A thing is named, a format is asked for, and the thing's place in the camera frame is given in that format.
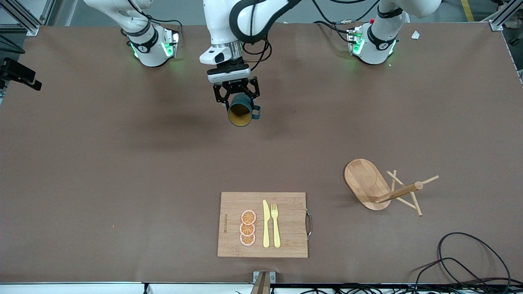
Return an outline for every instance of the cutting board handle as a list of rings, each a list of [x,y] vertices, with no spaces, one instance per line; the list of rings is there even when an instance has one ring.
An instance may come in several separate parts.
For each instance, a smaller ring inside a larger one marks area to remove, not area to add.
[[[311,216],[311,213],[309,212],[309,209],[308,208],[305,208],[305,230],[307,230],[307,216],[309,217],[309,232],[307,234],[307,240],[309,240],[309,238],[311,237],[311,234],[312,234],[312,216]]]

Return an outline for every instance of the white paper scrap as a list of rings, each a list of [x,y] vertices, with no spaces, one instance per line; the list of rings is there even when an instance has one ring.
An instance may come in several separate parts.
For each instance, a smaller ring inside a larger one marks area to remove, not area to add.
[[[419,39],[419,32],[418,31],[414,31],[414,34],[412,34],[412,37],[414,40],[417,40]]]

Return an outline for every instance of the yellow plastic knife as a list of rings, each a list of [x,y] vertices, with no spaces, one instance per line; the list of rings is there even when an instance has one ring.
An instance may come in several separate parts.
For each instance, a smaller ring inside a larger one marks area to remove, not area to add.
[[[270,220],[270,210],[269,205],[267,204],[267,201],[263,200],[263,247],[269,248],[270,241],[269,241],[269,220]]]

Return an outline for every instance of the wooden cutting board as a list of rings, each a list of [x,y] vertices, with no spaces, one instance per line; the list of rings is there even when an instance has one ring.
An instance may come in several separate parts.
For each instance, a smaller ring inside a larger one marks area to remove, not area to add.
[[[269,220],[270,247],[263,247],[263,200],[278,205],[278,228],[281,247],[274,247],[273,220]],[[240,242],[241,215],[245,210],[256,213],[253,245]],[[222,257],[308,257],[305,228],[305,193],[222,192],[218,256]]]

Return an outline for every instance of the yellow floor line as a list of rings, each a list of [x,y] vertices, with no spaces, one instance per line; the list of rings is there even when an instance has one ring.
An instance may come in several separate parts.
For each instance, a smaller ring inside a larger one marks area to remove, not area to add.
[[[470,10],[469,2],[467,0],[461,0],[461,5],[463,6],[463,10],[465,10],[467,21],[474,21],[472,11]]]

